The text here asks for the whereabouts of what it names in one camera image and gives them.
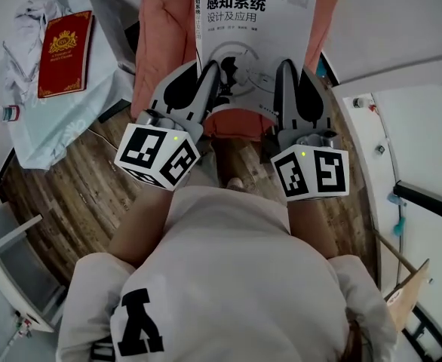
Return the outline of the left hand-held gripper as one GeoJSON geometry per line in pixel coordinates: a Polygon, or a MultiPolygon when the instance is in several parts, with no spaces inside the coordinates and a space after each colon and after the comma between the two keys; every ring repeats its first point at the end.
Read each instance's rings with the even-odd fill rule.
{"type": "Polygon", "coordinates": [[[200,158],[195,143],[204,132],[219,80],[215,60],[204,67],[200,78],[192,60],[161,80],[150,109],[127,125],[115,165],[142,183],[175,190],[200,158]]]}

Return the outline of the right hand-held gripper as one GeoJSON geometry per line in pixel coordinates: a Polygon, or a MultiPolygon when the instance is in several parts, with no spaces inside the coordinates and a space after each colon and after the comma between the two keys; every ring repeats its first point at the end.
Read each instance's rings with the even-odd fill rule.
{"type": "Polygon", "coordinates": [[[319,77],[303,68],[298,81],[292,60],[283,60],[276,71],[273,109],[281,151],[271,163],[287,201],[348,195],[348,152],[340,149],[337,133],[325,130],[331,128],[331,102],[319,77]],[[323,131],[289,140],[285,130],[296,130],[299,117],[309,130],[323,131]]]}

